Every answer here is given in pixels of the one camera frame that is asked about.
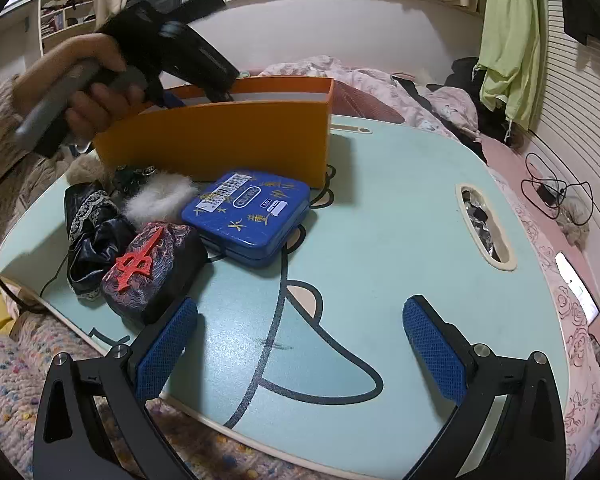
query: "table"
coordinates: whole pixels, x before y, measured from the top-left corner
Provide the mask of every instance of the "table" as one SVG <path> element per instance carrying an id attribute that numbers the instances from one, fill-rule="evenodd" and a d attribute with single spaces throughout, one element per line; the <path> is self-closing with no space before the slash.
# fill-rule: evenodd
<path id="1" fill-rule="evenodd" d="M 405 300 L 423 294 L 471 343 L 519 358 L 543 351 L 564 407 L 568 367 L 552 297 L 484 164 L 435 133 L 332 122 L 354 131 L 332 130 L 332 178 L 303 223 L 306 236 L 295 233 L 265 269 L 228 259 L 205 267 L 190 292 L 198 328 L 163 396 L 286 460 L 344 478 L 401 479 L 453 407 L 402 328 Z M 480 254 L 456 197 L 463 183 L 488 197 L 515 270 Z M 65 188 L 64 178 L 53 184 L 1 247 L 0 272 L 29 290 L 40 290 L 66 253 Z M 101 352 L 106 340 L 135 337 L 103 300 L 79 302 L 64 272 L 42 300 L 65 323 Z M 468 466 L 479 462 L 501 408 L 494 404 Z"/>

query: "open box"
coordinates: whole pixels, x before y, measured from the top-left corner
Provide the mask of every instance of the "open box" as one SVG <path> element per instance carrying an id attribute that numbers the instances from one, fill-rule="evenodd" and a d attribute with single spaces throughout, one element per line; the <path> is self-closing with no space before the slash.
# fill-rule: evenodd
<path id="1" fill-rule="evenodd" d="M 197 181 L 245 168 L 324 185 L 333 80 L 238 79 L 226 103 L 209 102 L 195 86 L 170 91 L 189 106 L 147 107 L 95 139 L 106 166 L 156 166 Z"/>

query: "barcode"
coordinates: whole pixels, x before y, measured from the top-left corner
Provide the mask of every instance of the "barcode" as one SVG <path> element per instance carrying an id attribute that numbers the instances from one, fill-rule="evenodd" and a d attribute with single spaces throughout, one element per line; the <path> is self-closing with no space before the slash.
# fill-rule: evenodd
<path id="1" fill-rule="evenodd" d="M 250 179 L 250 175 L 234 173 L 233 176 L 225 180 L 222 184 L 220 184 L 220 186 L 216 187 L 211 193 L 209 193 L 209 195 L 207 195 L 205 199 L 196 207 L 212 213 L 218 209 L 218 206 L 224 202 L 225 198 L 231 196 L 236 189 L 238 189 L 245 182 L 248 182 Z"/>

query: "blue tin box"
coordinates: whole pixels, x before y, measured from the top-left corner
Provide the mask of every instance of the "blue tin box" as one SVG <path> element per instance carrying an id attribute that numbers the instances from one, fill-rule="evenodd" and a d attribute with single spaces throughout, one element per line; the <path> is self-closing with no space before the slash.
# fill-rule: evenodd
<path id="1" fill-rule="evenodd" d="M 204 244 L 250 267 L 269 265 L 309 211 L 304 182 L 259 171 L 231 171 L 187 205 L 182 219 Z"/>

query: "green cloth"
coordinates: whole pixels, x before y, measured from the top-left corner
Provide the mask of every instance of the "green cloth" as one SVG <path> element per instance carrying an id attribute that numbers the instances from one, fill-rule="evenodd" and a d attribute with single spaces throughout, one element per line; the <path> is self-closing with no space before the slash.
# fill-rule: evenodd
<path id="1" fill-rule="evenodd" d="M 487 0 L 478 67 L 486 70 L 480 100 L 489 109 L 506 102 L 506 117 L 523 128 L 540 75 L 537 0 Z"/>

